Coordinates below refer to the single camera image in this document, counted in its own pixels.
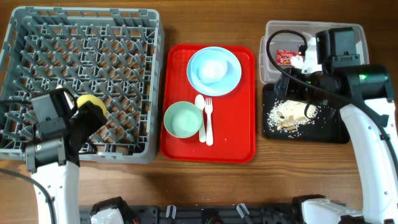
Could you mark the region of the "light blue bowl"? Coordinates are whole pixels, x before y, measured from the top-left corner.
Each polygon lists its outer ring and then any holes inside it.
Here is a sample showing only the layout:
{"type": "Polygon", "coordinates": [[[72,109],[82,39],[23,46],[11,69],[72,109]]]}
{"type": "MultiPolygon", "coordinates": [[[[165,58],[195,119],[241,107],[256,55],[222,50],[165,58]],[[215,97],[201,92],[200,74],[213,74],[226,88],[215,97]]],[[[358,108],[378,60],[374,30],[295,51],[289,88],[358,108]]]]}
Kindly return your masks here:
{"type": "Polygon", "coordinates": [[[220,81],[226,74],[226,55],[216,50],[201,50],[192,58],[192,75],[204,84],[220,81]]]}

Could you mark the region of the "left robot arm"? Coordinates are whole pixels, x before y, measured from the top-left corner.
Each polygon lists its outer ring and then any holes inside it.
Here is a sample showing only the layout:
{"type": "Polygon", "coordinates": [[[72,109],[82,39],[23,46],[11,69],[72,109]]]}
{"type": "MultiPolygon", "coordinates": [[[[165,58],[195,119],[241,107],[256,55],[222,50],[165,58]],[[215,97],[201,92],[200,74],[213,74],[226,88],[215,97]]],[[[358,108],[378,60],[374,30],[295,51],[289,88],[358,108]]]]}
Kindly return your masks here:
{"type": "Polygon", "coordinates": [[[107,109],[94,95],[66,88],[33,97],[37,121],[24,160],[34,183],[40,223],[79,223],[80,150],[103,127],[107,109]]]}

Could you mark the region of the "rice and food scraps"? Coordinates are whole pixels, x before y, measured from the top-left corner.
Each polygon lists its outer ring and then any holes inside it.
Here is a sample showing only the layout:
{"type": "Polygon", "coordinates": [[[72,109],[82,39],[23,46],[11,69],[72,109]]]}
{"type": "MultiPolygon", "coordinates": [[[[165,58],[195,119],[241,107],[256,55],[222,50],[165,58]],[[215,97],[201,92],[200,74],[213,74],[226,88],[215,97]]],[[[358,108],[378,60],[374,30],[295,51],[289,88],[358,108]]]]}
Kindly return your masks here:
{"type": "Polygon", "coordinates": [[[288,138],[301,135],[299,128],[315,124],[318,106],[292,100],[277,100],[267,112],[266,124],[271,133],[286,134],[288,138]]]}

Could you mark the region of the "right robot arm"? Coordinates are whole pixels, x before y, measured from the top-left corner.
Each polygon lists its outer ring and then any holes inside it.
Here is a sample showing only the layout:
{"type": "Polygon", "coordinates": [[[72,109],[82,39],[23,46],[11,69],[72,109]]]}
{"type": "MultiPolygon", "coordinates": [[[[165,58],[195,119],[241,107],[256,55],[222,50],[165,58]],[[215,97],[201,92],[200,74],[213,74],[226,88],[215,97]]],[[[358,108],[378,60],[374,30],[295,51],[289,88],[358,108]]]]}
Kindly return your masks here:
{"type": "Polygon", "coordinates": [[[363,208],[352,210],[326,198],[299,197],[302,223],[397,222],[397,128],[394,89],[382,65],[363,65],[351,27],[315,36],[319,72],[282,69],[277,96],[337,109],[354,148],[363,191],[363,208]]]}

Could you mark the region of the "yellow plastic cup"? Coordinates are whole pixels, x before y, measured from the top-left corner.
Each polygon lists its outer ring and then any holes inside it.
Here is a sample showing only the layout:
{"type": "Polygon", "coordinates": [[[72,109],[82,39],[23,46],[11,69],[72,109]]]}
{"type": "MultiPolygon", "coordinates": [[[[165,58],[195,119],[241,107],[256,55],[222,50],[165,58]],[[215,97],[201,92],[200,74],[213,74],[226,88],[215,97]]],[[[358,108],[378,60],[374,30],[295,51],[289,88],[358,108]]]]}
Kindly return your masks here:
{"type": "Polygon", "coordinates": [[[94,95],[81,95],[80,97],[78,97],[76,102],[78,108],[83,106],[86,102],[91,102],[95,106],[99,106],[101,108],[104,116],[107,114],[106,105],[103,103],[103,101],[101,101],[98,97],[94,95]]]}

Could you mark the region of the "red snack wrapper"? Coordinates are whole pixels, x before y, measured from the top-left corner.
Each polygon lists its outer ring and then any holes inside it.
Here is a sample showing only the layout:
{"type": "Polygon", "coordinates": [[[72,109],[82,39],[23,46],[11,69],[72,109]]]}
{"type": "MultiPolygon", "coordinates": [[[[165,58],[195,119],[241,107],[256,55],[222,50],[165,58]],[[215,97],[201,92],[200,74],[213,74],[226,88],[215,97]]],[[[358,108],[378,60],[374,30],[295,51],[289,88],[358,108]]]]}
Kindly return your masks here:
{"type": "Polygon", "coordinates": [[[300,54],[289,50],[277,50],[276,62],[278,65],[291,65],[291,59],[295,56],[300,56],[300,54]]]}

